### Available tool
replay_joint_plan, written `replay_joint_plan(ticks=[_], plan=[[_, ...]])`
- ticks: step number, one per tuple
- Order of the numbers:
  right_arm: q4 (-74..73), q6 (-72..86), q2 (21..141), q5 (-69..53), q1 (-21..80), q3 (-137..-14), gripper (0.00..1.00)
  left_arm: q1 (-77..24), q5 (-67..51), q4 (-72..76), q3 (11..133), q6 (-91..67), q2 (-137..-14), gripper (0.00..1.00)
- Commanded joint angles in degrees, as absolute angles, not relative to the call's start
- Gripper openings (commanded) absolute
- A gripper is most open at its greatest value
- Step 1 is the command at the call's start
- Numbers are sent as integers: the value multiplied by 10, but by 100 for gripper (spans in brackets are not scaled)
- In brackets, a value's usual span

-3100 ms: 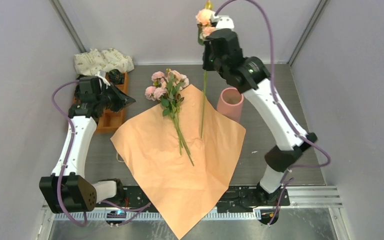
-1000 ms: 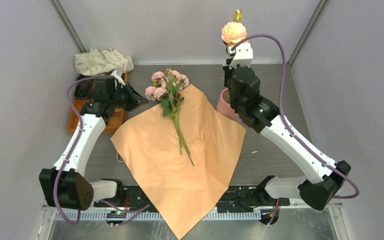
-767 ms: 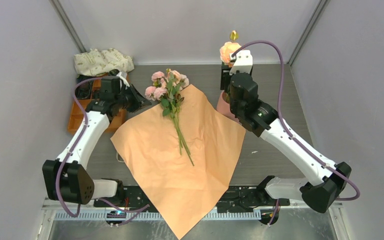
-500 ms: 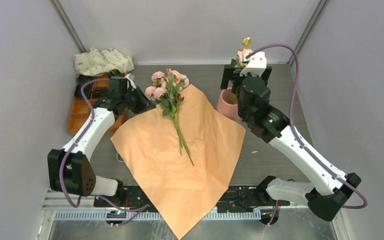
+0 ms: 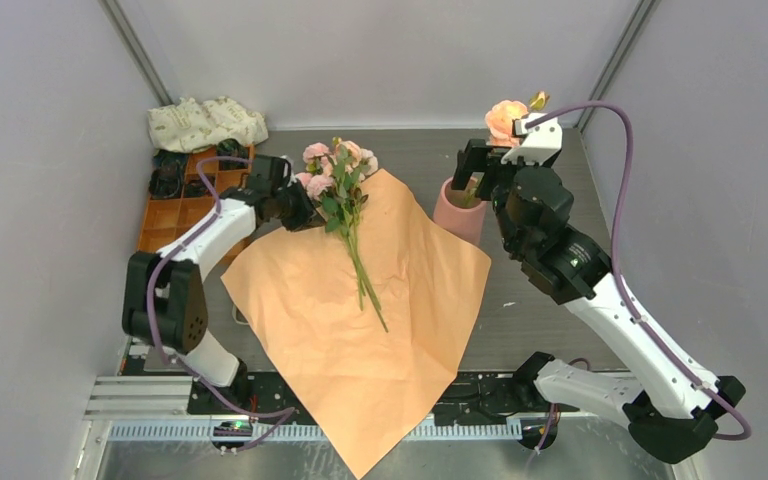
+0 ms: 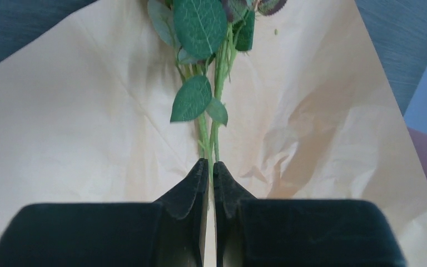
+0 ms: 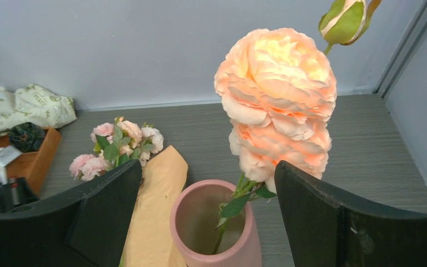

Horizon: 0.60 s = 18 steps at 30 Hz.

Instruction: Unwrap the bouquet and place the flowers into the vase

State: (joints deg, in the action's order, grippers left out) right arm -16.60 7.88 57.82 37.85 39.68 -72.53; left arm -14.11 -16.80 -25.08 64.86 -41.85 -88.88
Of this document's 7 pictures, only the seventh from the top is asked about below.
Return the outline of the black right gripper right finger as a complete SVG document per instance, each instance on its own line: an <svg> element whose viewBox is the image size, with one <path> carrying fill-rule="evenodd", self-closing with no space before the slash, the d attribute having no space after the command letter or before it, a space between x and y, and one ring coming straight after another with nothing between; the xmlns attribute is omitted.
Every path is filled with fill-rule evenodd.
<svg viewBox="0 0 427 267"><path fill-rule="evenodd" d="M427 214L357 196L286 161L274 180L296 266L427 266Z"/></svg>

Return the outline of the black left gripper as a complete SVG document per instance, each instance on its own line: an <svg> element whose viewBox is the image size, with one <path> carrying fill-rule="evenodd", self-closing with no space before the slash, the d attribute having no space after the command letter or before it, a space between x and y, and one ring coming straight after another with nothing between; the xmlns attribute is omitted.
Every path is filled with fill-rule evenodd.
<svg viewBox="0 0 427 267"><path fill-rule="evenodd" d="M39 197L32 191L24 177L11 178L8 184L0 182L0 213L10 212L38 200Z"/></svg>

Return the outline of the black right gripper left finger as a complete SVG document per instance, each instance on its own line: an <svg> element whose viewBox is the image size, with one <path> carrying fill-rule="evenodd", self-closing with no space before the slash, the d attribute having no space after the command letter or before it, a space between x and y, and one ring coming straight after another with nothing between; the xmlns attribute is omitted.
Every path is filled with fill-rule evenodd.
<svg viewBox="0 0 427 267"><path fill-rule="evenodd" d="M139 161L0 213L0 266L118 266L142 181Z"/></svg>

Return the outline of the green orange wrapping paper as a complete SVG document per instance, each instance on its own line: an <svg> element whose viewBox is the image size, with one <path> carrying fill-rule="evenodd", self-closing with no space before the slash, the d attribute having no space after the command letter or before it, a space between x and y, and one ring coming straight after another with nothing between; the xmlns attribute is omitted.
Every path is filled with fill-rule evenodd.
<svg viewBox="0 0 427 267"><path fill-rule="evenodd" d="M185 266L170 233L170 214L187 179L188 164L173 147L165 148L142 169L122 255L123 266Z"/></svg>

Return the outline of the pink cylindrical vase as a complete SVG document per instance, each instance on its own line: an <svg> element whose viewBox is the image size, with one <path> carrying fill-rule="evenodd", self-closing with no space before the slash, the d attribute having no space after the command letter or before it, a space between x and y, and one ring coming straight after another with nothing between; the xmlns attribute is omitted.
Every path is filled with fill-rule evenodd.
<svg viewBox="0 0 427 267"><path fill-rule="evenodd" d="M250 204L230 220L215 251L219 206L229 202L234 184L202 180L185 188L170 215L170 231L185 266L262 266L256 220Z"/></svg>

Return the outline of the peach rose flower stem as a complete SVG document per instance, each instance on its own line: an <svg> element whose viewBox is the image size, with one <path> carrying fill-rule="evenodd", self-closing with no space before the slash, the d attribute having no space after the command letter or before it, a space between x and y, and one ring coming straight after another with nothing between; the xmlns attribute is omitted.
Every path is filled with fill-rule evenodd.
<svg viewBox="0 0 427 267"><path fill-rule="evenodd" d="M248 201L276 195L280 161L320 179L331 149L328 121L337 81L327 58L334 45L354 44L369 28L379 1L334 1L318 30L324 51L293 28L256 29L238 40L214 78L230 118L230 150L241 174L231 201L220 204L216 254L230 220Z"/></svg>

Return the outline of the green paper flower bouquet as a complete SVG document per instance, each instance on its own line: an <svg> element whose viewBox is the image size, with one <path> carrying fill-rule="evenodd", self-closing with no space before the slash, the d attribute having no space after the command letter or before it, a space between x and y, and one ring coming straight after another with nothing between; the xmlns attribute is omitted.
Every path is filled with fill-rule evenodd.
<svg viewBox="0 0 427 267"><path fill-rule="evenodd" d="M122 116L95 127L91 140L94 153L77 156L69 166L76 180L90 181L130 160L145 166L164 147L164 137L158 129L146 123L139 126Z"/></svg>

